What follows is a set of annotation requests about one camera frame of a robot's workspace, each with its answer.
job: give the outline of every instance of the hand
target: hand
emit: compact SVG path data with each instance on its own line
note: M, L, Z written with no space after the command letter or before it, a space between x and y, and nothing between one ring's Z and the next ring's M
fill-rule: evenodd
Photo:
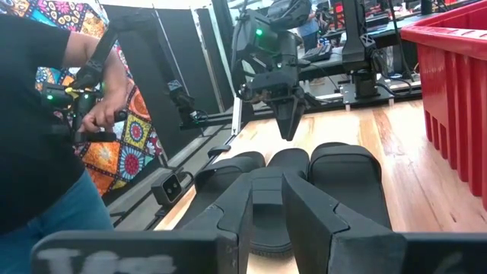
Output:
M106 132L113 131L115 124L115 112L126 105L126 91L110 92L103 100L96 104L83 118L79 132L99 132L100 127Z

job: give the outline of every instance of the red crate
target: red crate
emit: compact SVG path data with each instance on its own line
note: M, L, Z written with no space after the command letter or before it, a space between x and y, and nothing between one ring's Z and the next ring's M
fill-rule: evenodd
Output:
M428 139L487 209L487 1L404 27L401 36L418 46Z

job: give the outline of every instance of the african print cloth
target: african print cloth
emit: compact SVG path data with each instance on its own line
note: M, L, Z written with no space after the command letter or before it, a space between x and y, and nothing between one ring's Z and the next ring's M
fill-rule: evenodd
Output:
M54 27L101 37L107 27L107 14L97 0L82 2L60 2L47 0L0 0L0 13L15 14ZM118 43L114 46L119 57L129 68ZM78 68L39 68L36 88L42 89L43 82L67 85L73 81ZM83 159L100 195L124 187L154 157L164 155L151 117L145 107L138 88L133 87L128 95L129 118L117 123L114 132L116 142L86 143L76 149Z

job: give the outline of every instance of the wooden surface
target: wooden surface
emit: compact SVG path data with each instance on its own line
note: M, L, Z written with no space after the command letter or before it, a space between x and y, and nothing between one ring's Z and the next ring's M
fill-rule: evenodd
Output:
M255 150L269 161L284 148L309 154L324 142L366 147L382 166L382 184L394 231L486 232L487 213L426 138L420 100L363 110L316 113L302 118L294 140L279 136L275 120L249 123L218 160ZM172 229L187 210L190 190L156 227ZM298 273L294 258L250 255L247 273Z

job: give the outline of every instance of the cable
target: cable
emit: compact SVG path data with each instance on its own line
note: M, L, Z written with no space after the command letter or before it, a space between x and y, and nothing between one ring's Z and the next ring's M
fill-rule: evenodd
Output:
M409 86L408 94L411 94L412 93L412 85L408 81L406 81L404 79L400 79L400 78L391 78L391 77L387 76L387 72L384 71L384 68L387 67L387 64L386 64L386 61L384 60L384 58L382 57L381 53L382 52L379 49L372 52L372 54L371 54L372 70L380 73L382 75L382 77L384 77L385 79L389 79L391 81L396 80L396 81L401 81L403 83L406 83Z
M385 75L382 75L382 77L384 77L385 79L389 79L391 81L401 81L402 83L407 84L409 86L409 91L408 91L407 94L411 94L412 93L412 85L407 80L404 80L404 79L401 79L401 78L390 78L390 77L387 77Z
M389 87L387 87L385 84L382 84L382 83L375 83L376 86L378 87L381 87L383 89L385 89L387 92L389 92L389 94L391 94L392 96L396 96L396 94L394 93L394 91L392 91Z
M332 82L332 84L335 86L335 89L337 91L339 91L340 89L338 88L338 86L335 84L335 82L332 80L332 78L328 75L328 73L326 73L326 70L324 70L323 68L317 66L317 65L313 65L313 64L309 64L310 66L313 66L315 68L319 68L321 69L321 71L328 77L328 79Z
M181 171L180 174L189 176L189 184L188 184L188 186L192 186L191 182L193 182L195 180L195 176L191 172L184 171L184 170Z
M195 123L204 123L208 121L208 114L204 110L195 110L196 111L196 118L193 118Z
M446 10L446 11L450 11L450 8L447 6L447 4L444 2L444 0L438 0L440 2L440 4L443 4L443 8Z
M406 69L406 74L411 79L411 81L414 81L414 79L412 78L411 71L409 70L408 63L406 62L406 57L404 56L403 42L401 41L401 36L399 35L399 29L397 28L397 20L396 20L396 15L394 14L393 1L388 0L388 2L389 2L390 12L392 13L393 16L394 31L396 32L396 38L397 41L399 42L399 50L401 51L401 59L403 60L403 67Z

